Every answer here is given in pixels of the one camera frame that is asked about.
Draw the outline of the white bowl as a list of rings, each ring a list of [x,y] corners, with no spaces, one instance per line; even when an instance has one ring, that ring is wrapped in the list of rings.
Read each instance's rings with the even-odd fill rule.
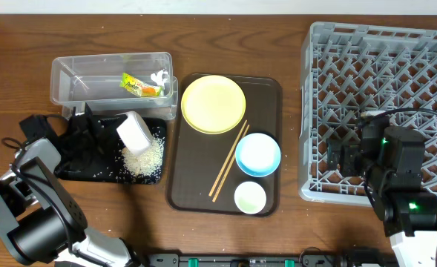
[[[134,155],[140,156],[152,145],[153,137],[144,119],[135,111],[124,113],[126,119],[116,129],[125,147]]]

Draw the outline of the green snack wrapper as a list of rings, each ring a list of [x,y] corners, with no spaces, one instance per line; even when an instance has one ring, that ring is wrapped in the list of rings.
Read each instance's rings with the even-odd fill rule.
[[[161,86],[150,85],[127,73],[122,74],[122,79],[119,86],[138,97],[156,97],[160,96],[162,93]]]

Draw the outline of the pile of rice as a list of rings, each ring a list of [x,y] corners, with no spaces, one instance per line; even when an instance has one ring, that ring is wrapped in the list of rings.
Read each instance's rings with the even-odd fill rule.
[[[165,138],[154,135],[151,147],[139,156],[133,155],[121,142],[116,151],[117,182],[153,185],[162,176]]]

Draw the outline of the white tissue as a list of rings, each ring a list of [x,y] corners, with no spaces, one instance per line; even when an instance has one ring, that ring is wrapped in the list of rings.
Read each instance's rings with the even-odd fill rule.
[[[169,82],[170,75],[167,70],[162,69],[159,70],[156,73],[151,74],[151,80],[157,85],[162,88],[165,88],[165,83]]]

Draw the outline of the light blue bowl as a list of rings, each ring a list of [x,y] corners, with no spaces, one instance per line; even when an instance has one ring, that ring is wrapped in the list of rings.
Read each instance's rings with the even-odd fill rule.
[[[251,177],[266,177],[277,170],[281,161],[279,144],[264,133],[243,137],[234,152],[238,167]]]

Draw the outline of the small white green cup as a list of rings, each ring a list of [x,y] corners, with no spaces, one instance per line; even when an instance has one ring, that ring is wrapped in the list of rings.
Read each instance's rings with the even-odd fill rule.
[[[244,214],[258,214],[266,205],[266,192],[256,182],[243,182],[234,192],[234,202]]]

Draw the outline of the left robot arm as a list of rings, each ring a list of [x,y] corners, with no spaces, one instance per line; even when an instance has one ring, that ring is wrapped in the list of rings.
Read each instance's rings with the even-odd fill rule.
[[[47,115],[19,125],[26,140],[3,145],[15,159],[0,178],[0,238],[22,265],[56,261],[64,266],[148,266],[147,257],[122,238],[88,225],[86,216],[61,180],[110,182],[119,173],[118,132],[137,118],[134,112],[95,115],[89,107],[66,119],[58,135]]]

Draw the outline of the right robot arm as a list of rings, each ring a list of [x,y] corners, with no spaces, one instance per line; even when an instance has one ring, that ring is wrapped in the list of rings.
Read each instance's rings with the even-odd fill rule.
[[[437,196],[422,188],[424,137],[400,126],[363,128],[359,142],[328,139],[327,167],[361,177],[400,266],[437,266]]]

